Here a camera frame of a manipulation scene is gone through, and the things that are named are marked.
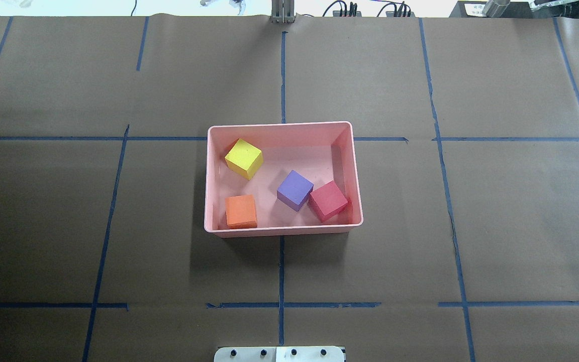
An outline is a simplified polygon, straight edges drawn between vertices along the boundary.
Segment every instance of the yellow cube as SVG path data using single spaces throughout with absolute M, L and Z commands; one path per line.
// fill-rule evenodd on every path
M 227 166 L 246 179 L 251 179 L 262 165 L 262 151 L 238 138 L 236 144 L 225 156 Z

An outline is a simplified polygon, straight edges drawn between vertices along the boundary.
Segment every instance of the cube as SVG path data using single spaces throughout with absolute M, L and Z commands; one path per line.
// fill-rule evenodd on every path
M 228 197 L 225 199 L 225 206 L 227 208 L 227 226 L 230 229 L 258 227 L 253 195 Z
M 326 183 L 310 193 L 310 206 L 321 222 L 340 213 L 347 206 L 347 199 L 334 181 Z
M 278 186 L 276 197 L 294 211 L 299 211 L 308 201 L 314 184 L 294 170 L 289 173 L 283 183 Z
M 227 166 L 246 179 L 251 179 L 262 165 L 262 151 L 238 138 L 234 147 L 225 156 Z

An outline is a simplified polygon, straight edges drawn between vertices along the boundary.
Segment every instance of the white metal bracket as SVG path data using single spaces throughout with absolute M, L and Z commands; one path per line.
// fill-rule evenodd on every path
M 294 23 L 294 0 L 271 0 L 272 23 Z
M 214 362 L 345 362 L 345 349 L 337 346 L 223 347 Z

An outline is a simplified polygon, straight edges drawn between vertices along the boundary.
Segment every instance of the blue cube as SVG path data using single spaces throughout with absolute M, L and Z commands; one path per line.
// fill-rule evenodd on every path
M 301 206 L 308 200 L 308 196 L 313 188 L 313 183 L 301 176 L 298 172 L 292 170 L 290 174 L 285 177 L 285 181 L 278 186 L 276 197 L 294 211 L 299 211 L 301 210 Z

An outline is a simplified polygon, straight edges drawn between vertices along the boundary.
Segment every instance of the pink plastic container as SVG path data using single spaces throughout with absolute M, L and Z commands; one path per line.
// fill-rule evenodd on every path
M 251 180 L 233 172 L 225 155 L 238 138 L 262 150 L 264 162 Z M 349 204 L 325 223 L 305 204 L 298 213 L 276 198 L 296 170 L 317 189 L 334 180 Z M 207 135 L 205 230 L 222 238 L 347 232 L 363 223 L 354 137 L 349 122 L 214 126 Z M 258 227 L 229 229 L 225 198 L 252 194 Z

